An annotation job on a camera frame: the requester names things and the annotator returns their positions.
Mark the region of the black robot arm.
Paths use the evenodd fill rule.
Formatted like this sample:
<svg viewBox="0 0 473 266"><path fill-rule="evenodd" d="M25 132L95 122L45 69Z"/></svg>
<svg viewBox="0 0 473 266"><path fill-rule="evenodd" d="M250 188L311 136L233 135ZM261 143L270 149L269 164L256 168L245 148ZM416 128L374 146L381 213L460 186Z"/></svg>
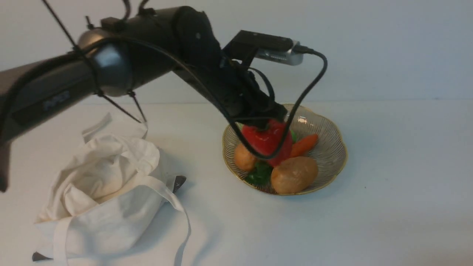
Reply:
<svg viewBox="0 0 473 266"><path fill-rule="evenodd" d="M265 129L287 111L246 66L220 47L211 22L189 6L140 10L89 26L68 53L1 72L1 192L9 186L11 143L90 95L111 102L174 72L228 122Z"/></svg>

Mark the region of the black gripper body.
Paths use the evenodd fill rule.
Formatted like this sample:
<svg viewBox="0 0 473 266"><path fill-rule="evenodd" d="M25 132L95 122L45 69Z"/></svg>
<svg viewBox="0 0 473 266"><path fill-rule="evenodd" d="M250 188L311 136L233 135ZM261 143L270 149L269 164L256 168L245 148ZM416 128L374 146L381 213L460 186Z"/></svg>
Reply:
<svg viewBox="0 0 473 266"><path fill-rule="evenodd" d="M275 101L271 83L262 75L264 93L252 71L225 55L207 56L207 100L229 124L265 129L271 121L283 122L286 108Z"/></svg>

